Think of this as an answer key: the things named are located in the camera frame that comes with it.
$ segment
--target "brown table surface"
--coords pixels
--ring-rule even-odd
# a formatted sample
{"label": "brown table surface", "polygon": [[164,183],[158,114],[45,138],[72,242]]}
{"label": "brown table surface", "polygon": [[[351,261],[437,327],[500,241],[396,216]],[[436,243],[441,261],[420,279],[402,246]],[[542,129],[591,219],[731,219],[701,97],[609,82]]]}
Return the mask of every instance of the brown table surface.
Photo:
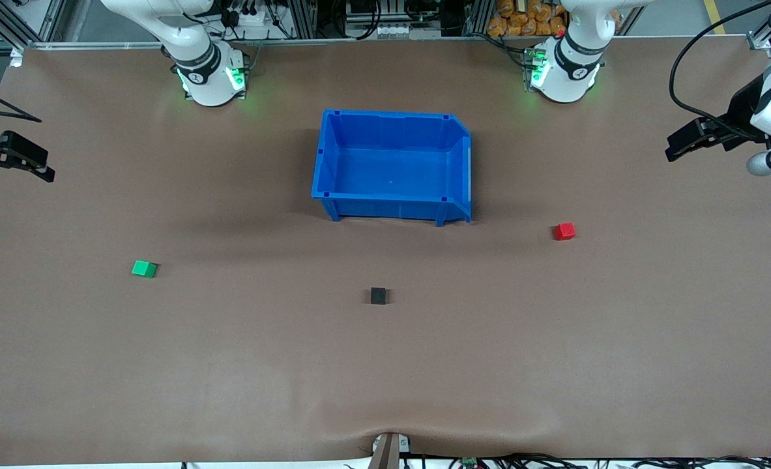
{"label": "brown table surface", "polygon": [[[685,41],[615,41],[570,105],[483,42],[267,48],[221,109],[155,50],[30,51],[0,93],[45,122],[0,131],[57,181],[0,171],[0,464],[360,457],[382,431],[452,455],[771,455],[771,178],[745,172],[755,145],[666,162],[693,118],[666,91]],[[679,89],[722,113],[765,64],[708,38]],[[329,221],[326,107],[457,115],[474,223]]]}

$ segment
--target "blue plastic bin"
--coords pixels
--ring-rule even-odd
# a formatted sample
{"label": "blue plastic bin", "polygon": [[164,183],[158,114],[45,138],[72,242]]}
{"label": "blue plastic bin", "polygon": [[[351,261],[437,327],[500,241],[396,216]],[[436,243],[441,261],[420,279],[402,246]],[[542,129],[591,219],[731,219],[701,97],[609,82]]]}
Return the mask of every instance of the blue plastic bin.
{"label": "blue plastic bin", "polygon": [[327,109],[313,198],[343,216],[472,221],[472,137],[453,115]]}

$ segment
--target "yellow floor line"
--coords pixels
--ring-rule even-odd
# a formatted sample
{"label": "yellow floor line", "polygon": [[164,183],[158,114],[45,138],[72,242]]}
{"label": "yellow floor line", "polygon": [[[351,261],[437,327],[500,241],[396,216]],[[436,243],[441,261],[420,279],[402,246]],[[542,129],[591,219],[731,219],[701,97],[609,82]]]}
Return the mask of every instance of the yellow floor line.
{"label": "yellow floor line", "polygon": [[[718,8],[716,8],[716,0],[704,0],[704,7],[706,8],[706,14],[710,15],[710,24],[713,24],[721,19],[721,16],[718,14]],[[723,24],[716,26],[713,31],[716,32],[716,35],[727,34],[727,31],[724,30]]]}

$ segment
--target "green indicator light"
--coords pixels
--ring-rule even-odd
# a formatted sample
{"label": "green indicator light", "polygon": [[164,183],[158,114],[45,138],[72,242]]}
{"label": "green indicator light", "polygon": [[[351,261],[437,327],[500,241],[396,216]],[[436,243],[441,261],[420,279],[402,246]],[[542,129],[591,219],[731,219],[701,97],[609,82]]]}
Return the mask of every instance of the green indicator light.
{"label": "green indicator light", "polygon": [[549,65],[549,60],[544,59],[541,65],[537,66],[533,71],[533,83],[531,83],[533,86],[540,87],[544,84],[544,78],[547,77],[547,72],[550,71]]}
{"label": "green indicator light", "polygon": [[185,77],[182,76],[182,72],[177,69],[177,77],[179,77],[179,81],[182,82],[182,89],[185,90],[185,92],[188,92],[188,83],[185,83]]}
{"label": "green indicator light", "polygon": [[243,89],[243,72],[239,68],[231,69],[227,66],[226,74],[234,89]]}

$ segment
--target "green cube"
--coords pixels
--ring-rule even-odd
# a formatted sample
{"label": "green cube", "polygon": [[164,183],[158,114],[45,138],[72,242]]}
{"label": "green cube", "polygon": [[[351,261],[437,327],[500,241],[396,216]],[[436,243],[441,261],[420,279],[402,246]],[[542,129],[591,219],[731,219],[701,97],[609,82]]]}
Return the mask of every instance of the green cube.
{"label": "green cube", "polygon": [[145,277],[146,279],[152,279],[153,274],[156,273],[156,264],[148,261],[136,261],[133,264],[133,270],[131,270],[135,276]]}

